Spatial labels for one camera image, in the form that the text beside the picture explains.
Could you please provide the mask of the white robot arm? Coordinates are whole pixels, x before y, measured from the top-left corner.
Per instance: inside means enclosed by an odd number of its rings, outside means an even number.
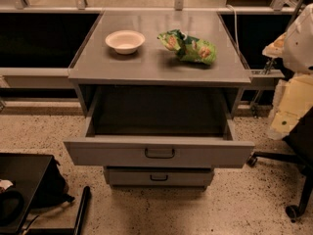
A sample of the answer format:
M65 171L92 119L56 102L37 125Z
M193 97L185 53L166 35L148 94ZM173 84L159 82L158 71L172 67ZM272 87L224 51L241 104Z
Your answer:
M313 4L309 4L285 33L266 46L262 54L281 58L293 72L288 81L275 88L268 136L280 140L288 136L313 107Z

